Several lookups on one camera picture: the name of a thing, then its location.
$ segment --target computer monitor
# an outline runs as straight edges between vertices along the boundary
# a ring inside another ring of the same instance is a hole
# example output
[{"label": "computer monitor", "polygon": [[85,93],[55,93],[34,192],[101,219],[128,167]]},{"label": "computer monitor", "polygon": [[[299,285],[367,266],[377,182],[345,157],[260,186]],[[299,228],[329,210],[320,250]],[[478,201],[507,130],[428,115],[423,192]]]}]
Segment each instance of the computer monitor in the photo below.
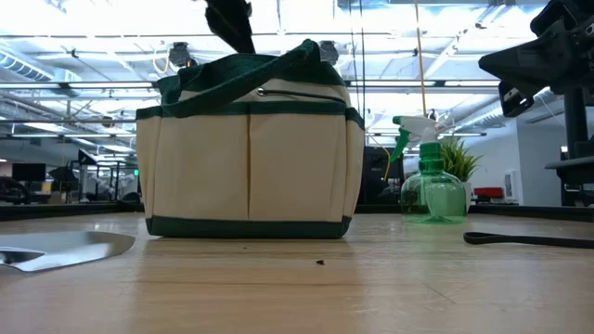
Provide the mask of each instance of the computer monitor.
[{"label": "computer monitor", "polygon": [[13,163],[12,178],[17,181],[45,181],[44,163]]}]

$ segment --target trigger sprayer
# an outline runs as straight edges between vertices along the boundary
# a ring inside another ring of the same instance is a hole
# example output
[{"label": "trigger sprayer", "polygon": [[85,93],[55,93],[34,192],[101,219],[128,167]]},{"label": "trigger sprayer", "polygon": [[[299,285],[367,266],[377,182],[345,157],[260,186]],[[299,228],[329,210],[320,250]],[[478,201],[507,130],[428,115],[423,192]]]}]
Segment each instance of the trigger sprayer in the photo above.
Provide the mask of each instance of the trigger sprayer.
[{"label": "trigger sprayer", "polygon": [[396,161],[404,152],[410,137],[420,137],[421,143],[437,142],[437,122],[420,116],[395,116],[392,121],[400,125],[400,137],[392,153],[391,162]]}]

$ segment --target green spray bottle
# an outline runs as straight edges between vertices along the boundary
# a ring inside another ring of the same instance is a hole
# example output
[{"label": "green spray bottle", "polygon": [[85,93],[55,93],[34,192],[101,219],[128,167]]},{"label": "green spray bottle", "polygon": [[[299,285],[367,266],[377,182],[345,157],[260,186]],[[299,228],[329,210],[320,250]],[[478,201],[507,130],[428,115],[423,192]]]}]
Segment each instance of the green spray bottle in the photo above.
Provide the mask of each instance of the green spray bottle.
[{"label": "green spray bottle", "polygon": [[405,223],[457,224],[466,219],[466,190],[456,176],[444,172],[442,145],[436,121],[424,117],[396,116],[400,137],[392,154],[395,161],[411,137],[420,137],[419,172],[402,185],[401,206]]}]

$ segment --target wooden table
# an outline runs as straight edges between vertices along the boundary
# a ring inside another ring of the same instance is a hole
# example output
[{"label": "wooden table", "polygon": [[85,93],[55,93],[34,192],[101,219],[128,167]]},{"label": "wooden table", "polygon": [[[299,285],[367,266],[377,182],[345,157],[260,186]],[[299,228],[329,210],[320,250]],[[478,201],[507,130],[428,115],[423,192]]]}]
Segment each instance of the wooden table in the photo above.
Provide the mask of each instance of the wooden table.
[{"label": "wooden table", "polygon": [[594,250],[469,246],[472,229],[594,238],[593,224],[488,215],[358,215],[343,240],[158,239],[131,213],[5,222],[137,241],[42,274],[1,267],[0,333],[594,333]]}]

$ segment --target garden tool bag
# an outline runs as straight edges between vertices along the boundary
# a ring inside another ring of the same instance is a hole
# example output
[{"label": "garden tool bag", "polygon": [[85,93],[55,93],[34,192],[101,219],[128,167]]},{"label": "garden tool bag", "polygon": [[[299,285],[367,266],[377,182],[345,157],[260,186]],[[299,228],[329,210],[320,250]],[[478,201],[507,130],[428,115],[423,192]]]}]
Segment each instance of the garden tool bag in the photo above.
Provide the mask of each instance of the garden tool bag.
[{"label": "garden tool bag", "polygon": [[236,54],[158,83],[136,113],[151,235],[340,238],[355,211],[363,119],[312,41]]}]

